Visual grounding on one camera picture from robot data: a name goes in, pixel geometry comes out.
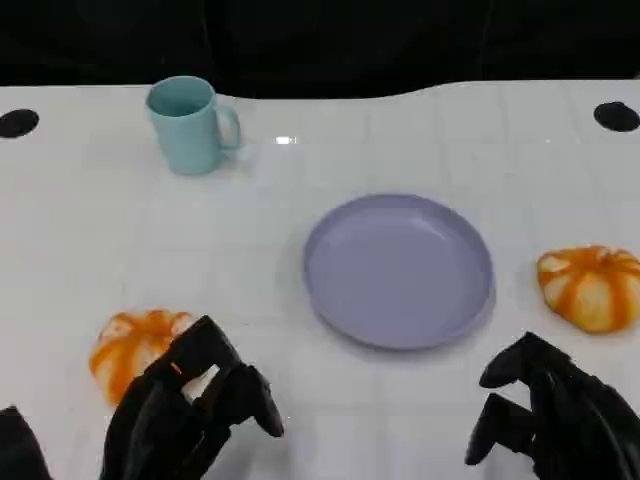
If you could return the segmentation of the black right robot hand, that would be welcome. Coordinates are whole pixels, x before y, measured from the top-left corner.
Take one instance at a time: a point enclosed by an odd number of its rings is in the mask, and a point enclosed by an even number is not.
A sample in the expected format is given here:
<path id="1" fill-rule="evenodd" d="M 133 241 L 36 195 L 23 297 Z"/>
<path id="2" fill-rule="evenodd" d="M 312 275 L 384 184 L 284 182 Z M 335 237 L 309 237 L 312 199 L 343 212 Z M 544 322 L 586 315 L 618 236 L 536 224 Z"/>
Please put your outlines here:
<path id="1" fill-rule="evenodd" d="M 480 464 L 496 445 L 523 454 L 540 479 L 636 479 L 639 417 L 610 385 L 528 332 L 479 380 L 491 391 L 466 451 Z"/>

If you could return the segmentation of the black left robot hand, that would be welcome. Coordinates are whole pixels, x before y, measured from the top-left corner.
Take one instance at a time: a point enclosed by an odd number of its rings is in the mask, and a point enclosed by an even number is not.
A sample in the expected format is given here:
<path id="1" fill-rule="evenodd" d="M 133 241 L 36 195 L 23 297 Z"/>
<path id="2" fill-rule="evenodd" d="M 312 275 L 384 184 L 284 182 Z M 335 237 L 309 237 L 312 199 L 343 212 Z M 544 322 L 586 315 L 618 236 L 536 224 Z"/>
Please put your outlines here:
<path id="1" fill-rule="evenodd" d="M 269 382 L 203 316 L 132 381 L 107 430 L 103 479 L 200 479 L 231 437 L 254 419 L 284 426 Z"/>

